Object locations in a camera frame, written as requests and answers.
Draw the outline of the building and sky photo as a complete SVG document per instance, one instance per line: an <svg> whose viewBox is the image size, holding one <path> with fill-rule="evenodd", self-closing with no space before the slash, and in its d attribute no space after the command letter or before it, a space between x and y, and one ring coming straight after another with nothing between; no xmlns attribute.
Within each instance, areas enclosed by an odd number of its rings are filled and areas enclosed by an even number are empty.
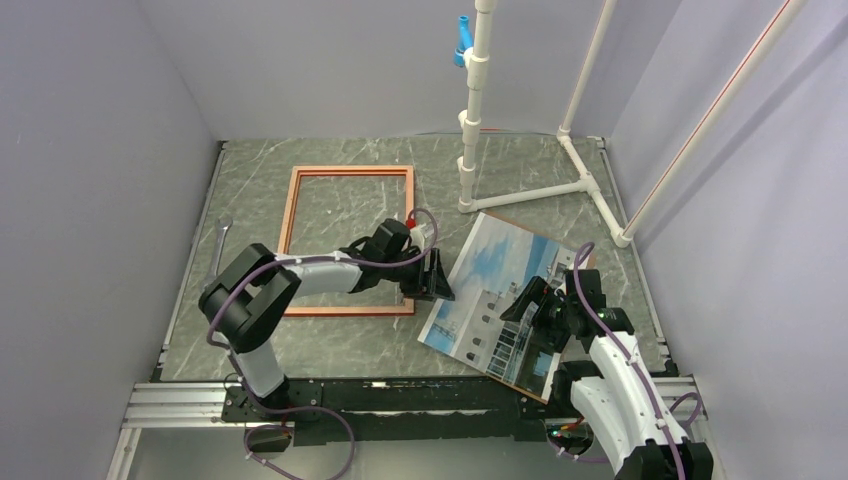
<svg viewBox="0 0 848 480"><path fill-rule="evenodd" d="M516 318L501 316L534 277L560 287L574 256L565 245L507 219L479 215L448 276L455 297L434 304L419 342L547 402L561 348L532 344L535 304Z"/></svg>

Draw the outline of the blue pipe fitting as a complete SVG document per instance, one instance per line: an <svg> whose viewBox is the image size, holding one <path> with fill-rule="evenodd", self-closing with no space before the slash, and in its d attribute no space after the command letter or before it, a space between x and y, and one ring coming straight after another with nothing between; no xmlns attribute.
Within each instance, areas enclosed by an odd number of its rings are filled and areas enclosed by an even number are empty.
<svg viewBox="0 0 848 480"><path fill-rule="evenodd" d="M459 68L465 67L464 54L473 46L473 35L470 29L470 20L466 15L457 19L457 45L454 50L453 63Z"/></svg>

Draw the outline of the silver open-end wrench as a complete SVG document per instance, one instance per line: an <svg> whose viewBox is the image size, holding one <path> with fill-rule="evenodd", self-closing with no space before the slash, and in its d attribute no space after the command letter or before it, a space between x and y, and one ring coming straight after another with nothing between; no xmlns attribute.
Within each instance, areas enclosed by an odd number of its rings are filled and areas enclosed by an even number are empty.
<svg viewBox="0 0 848 480"><path fill-rule="evenodd" d="M223 255L227 233L233 225L233 218L229 215L222 216L215 223L215 242L206 275L201 282L201 290L205 290L216 278L219 265Z"/></svg>

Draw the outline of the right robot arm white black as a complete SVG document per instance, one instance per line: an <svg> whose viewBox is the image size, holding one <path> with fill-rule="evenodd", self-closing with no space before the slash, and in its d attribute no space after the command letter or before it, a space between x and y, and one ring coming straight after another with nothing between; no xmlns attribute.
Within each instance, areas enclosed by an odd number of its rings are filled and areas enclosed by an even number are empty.
<svg viewBox="0 0 848 480"><path fill-rule="evenodd" d="M587 421L617 479L709 479L715 467L704 442L689 438L662 399L642 359L626 312L610 307L594 269L568 270L555 288L532 277L501 315L528 324L532 347L564 349L579 341L588 359L561 364L544 400Z"/></svg>

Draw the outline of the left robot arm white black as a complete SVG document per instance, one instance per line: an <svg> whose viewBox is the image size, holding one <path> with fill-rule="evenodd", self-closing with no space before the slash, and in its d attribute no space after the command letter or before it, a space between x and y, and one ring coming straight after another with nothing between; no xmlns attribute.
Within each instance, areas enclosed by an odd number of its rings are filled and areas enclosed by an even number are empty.
<svg viewBox="0 0 848 480"><path fill-rule="evenodd" d="M373 234L328 254L276 254L261 243L248 245L198 300L209 322L207 341L226 351L250 391L248 407L272 420L289 403L289 378L271 337L294 300L360 293L382 282L396 284L406 299L454 300L434 243L413 219L388 218Z"/></svg>

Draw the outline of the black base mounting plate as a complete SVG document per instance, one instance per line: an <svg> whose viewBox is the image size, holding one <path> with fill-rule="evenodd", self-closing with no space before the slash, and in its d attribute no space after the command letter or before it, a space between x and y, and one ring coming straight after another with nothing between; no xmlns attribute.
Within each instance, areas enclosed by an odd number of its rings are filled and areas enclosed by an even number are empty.
<svg viewBox="0 0 848 480"><path fill-rule="evenodd" d="M300 378L280 399L254 401L233 380L225 387L221 419L227 424L273 425L262 433L267 451L283 439L320 446L365 441L507 438L543 442L576 436L588 427L576 410L536 400L485 376Z"/></svg>

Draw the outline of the white PVC pipe stand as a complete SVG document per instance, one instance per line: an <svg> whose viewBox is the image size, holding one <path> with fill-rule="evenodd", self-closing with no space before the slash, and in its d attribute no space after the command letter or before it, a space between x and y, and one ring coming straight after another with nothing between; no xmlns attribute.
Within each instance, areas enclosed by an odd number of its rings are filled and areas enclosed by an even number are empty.
<svg viewBox="0 0 848 480"><path fill-rule="evenodd" d="M498 2L496 0L476 0L474 2L475 18L473 20L469 19L469 25L473 35L473 46L467 49L464 54L465 67L463 68L466 70L467 75L468 100L467 107L458 114L463 142L463 152L456 160L460 183L458 211L461 213L471 213L487 208L512 205L554 196L585 193L594 203L608 228L611 239L619 248L625 248L632 244L642 223L648 219L653 209L659 205L659 201L666 188L670 186L672 180L685 163L706 139L707 134L723 116L732 101L742 90L742 87L782 37L785 30L806 6L806 3L802 0L785 1L781 4L780 8L775 12L741 59L740 63L735 67L733 73L725 82L715 99L703 113L692 132L670 161L668 167L647 194L645 200L631 218L623 224L617 220L617 217L612 212L610 204L605 200L595 177L577 152L571 136L571 127L575 114L577 113L600 48L612 22L617 6L617 2L614 0L604 1L601 4L599 16L593 29L591 41L581 65L577 82L569 99L564 118L555 135L557 142L565 150L567 157L576 169L578 179L572 183L489 198L477 199L474 197L473 187L477 179L476 150L482 124L482 98L483 90L487 83L490 63L492 17L497 4Z"/></svg>

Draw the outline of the orange wooden picture frame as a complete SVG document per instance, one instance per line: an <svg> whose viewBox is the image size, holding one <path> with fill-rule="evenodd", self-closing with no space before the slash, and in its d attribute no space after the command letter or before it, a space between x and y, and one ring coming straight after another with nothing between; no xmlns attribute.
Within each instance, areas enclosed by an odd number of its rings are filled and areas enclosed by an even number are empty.
<svg viewBox="0 0 848 480"><path fill-rule="evenodd" d="M278 250L288 253L291 235L296 220L296 208L301 181L306 177L401 177L404 179L405 213L415 206L413 166L391 165L345 165L345 166L295 166L289 182L286 205L281 225ZM365 317L365 316L410 316L415 313L413 300L404 300L391 306L295 306L287 310L292 317Z"/></svg>

